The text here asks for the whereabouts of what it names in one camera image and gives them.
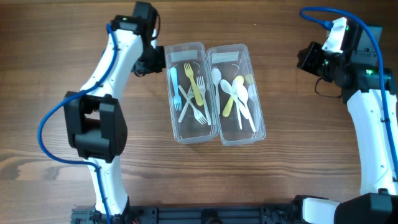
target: blue tube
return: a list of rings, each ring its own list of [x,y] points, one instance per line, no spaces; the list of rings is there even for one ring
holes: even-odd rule
[[[302,9],[300,9],[300,16],[302,16],[304,19],[307,19],[309,21],[319,23],[322,27],[326,26],[326,23],[325,23],[326,21],[321,21],[318,19],[314,19],[310,16],[307,16],[304,14],[305,11],[332,12],[332,13],[336,13],[336,14],[340,14],[342,16],[348,17],[348,18],[354,20],[355,22],[357,22],[362,27],[362,29],[365,31],[365,33],[368,35],[369,39],[371,40],[372,45],[377,54],[377,61],[379,62],[379,74],[380,74],[379,84],[380,84],[381,101],[382,101],[383,113],[384,113],[384,124],[386,125],[386,132],[387,132],[387,138],[388,138],[388,142],[389,142],[390,150],[391,150],[392,163],[394,164],[396,178],[398,178],[397,151],[396,151],[396,147],[394,144],[394,138],[392,137],[391,122],[389,119],[388,106],[387,106],[386,89],[384,87],[383,57],[382,57],[381,50],[379,48],[379,45],[377,44],[376,39],[374,38],[374,36],[373,36],[372,32],[370,31],[370,29],[368,28],[368,26],[358,16],[355,16],[354,14],[352,14],[350,12],[347,12],[347,11],[344,11],[341,9],[330,8],[330,7],[304,7]]]
[[[99,187],[99,192],[101,194],[101,198],[102,198],[102,202],[104,203],[104,207],[105,207],[105,213],[106,213],[106,221],[108,222],[108,224],[111,224],[111,217],[109,215],[109,210],[108,210],[108,204],[106,203],[106,197],[104,194],[104,190],[103,190],[103,186],[102,186],[102,180],[101,180],[101,175],[100,175],[100,167],[98,167],[95,163],[92,162],[85,162],[85,161],[69,161],[66,159],[61,159],[53,154],[51,154],[51,152],[49,152],[47,150],[47,148],[44,146],[43,143],[43,139],[42,139],[42,133],[43,133],[43,128],[45,123],[47,122],[47,120],[51,117],[51,115],[53,115],[59,108],[63,107],[65,104],[69,103],[71,100],[77,99],[82,97],[83,95],[97,89],[106,79],[106,77],[109,75],[109,73],[111,72],[113,65],[116,61],[116,57],[118,56],[118,48],[117,48],[117,42],[116,42],[116,38],[114,36],[113,30],[111,28],[111,26],[109,24],[106,25],[106,30],[108,31],[109,34],[111,34],[112,37],[112,41],[113,44],[115,46],[114,48],[114,53],[113,53],[113,58],[112,61],[108,67],[108,69],[106,70],[105,74],[101,77],[101,79],[91,88],[89,88],[88,90],[83,90],[79,93],[76,93],[73,96],[70,96],[66,99],[64,99],[63,101],[61,101],[59,104],[57,104],[54,108],[52,108],[42,119],[42,121],[40,122],[39,128],[37,130],[37,141],[39,142],[39,146],[40,148],[43,150],[43,152],[51,159],[58,161],[58,162],[62,162],[65,164],[73,164],[73,165],[88,165],[88,166],[92,166],[95,168],[96,174],[97,174],[97,181],[98,181],[98,187]]]

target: plastic container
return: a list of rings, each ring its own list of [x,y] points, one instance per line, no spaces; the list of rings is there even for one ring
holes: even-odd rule
[[[253,70],[250,62],[248,48],[244,44],[227,45],[221,47],[213,47],[205,53],[202,43],[187,43],[180,45],[168,46],[165,49],[166,67],[167,67],[167,87],[169,91],[170,113],[172,117],[172,125],[174,130],[174,138],[182,144],[192,144],[205,142],[213,139],[221,134],[221,142],[225,146],[234,146],[240,144],[248,144],[254,141],[264,139],[266,129],[260,101],[257,93],[256,82],[254,81]],[[210,125],[208,123],[201,124],[194,116],[193,109],[188,105],[182,120],[180,115],[182,108],[187,102],[181,92],[182,105],[181,110],[177,110],[174,103],[174,86],[170,76],[170,69],[177,70],[177,81],[184,92],[187,93],[191,82],[185,75],[184,64],[189,63],[194,73],[195,82],[197,77],[203,77],[206,85],[205,99],[208,105]],[[236,103],[233,103],[229,116],[223,116],[223,110],[230,98],[225,93],[220,84],[217,86],[220,96],[220,114],[216,107],[215,86],[211,78],[211,70],[217,68],[221,72],[221,78],[226,80],[231,86],[233,80],[241,75],[244,77],[243,86],[248,90],[249,99],[247,101],[254,129],[248,119],[240,113],[242,129],[239,128],[238,111]],[[206,117],[204,106],[198,106],[195,98],[191,99],[195,108]]]

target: blue fork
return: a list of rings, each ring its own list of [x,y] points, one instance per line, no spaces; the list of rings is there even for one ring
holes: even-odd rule
[[[178,76],[177,76],[177,69],[175,67],[172,67],[170,69],[170,76],[172,77],[172,83],[173,83],[173,88],[174,88],[174,97],[173,97],[173,102],[174,102],[174,107],[177,111],[181,110],[181,96],[178,93]]]

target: tabletop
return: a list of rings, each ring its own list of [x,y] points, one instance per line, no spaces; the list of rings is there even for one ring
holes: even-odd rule
[[[220,137],[181,145],[173,137],[166,75],[131,75],[121,107],[128,139],[121,156],[131,205],[260,205],[297,194],[345,201],[359,195],[361,164],[347,107],[314,93],[317,77],[296,68],[297,52],[324,43],[325,30],[299,17],[304,6],[332,6],[383,26],[385,66],[398,70],[396,1],[153,1],[159,45],[246,44],[267,129],[264,140],[224,147]],[[87,167],[52,161],[37,144],[42,117],[93,73],[105,24],[131,14],[131,1],[3,0],[0,3],[0,223],[68,223],[93,205]],[[331,14],[313,14],[337,19]],[[333,84],[319,88],[331,94]],[[56,156],[70,148],[63,112],[44,129]]]

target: container label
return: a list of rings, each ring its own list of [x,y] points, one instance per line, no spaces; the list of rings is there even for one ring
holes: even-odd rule
[[[198,59],[198,50],[184,50],[181,52],[170,53],[172,62],[179,62],[181,60],[196,60]]]
[[[214,53],[211,55],[211,63],[234,62],[238,57],[239,52]]]

